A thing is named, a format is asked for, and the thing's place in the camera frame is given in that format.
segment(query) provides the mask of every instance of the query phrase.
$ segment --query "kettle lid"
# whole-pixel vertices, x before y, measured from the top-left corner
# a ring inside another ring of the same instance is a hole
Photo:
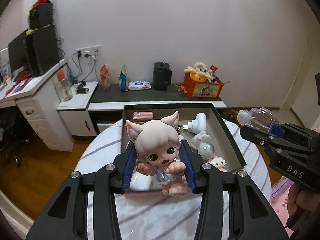
[[[170,67],[170,65],[168,63],[165,63],[165,62],[156,62],[155,63],[155,67],[168,69]]]

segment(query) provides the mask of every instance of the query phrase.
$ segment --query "doll head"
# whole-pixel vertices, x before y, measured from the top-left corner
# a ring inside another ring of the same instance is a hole
[[[176,128],[179,125],[179,113],[151,120],[139,125],[126,121],[127,133],[142,162],[152,166],[164,166],[171,163],[180,148]]]

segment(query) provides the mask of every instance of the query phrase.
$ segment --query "red storage box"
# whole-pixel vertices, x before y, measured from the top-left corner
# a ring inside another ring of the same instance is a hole
[[[190,73],[185,73],[183,86],[189,98],[218,98],[223,87],[220,79],[216,83],[196,82],[190,78]]]

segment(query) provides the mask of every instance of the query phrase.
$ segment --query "computer monitor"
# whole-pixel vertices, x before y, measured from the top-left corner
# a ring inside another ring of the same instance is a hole
[[[23,66],[28,65],[26,57],[27,47],[25,44],[27,30],[28,29],[20,33],[8,45],[11,73]]]

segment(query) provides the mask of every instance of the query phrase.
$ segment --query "black kettle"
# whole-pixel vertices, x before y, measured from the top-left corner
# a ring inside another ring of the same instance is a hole
[[[166,91],[171,84],[172,72],[170,65],[165,62],[156,62],[153,68],[153,88]]]

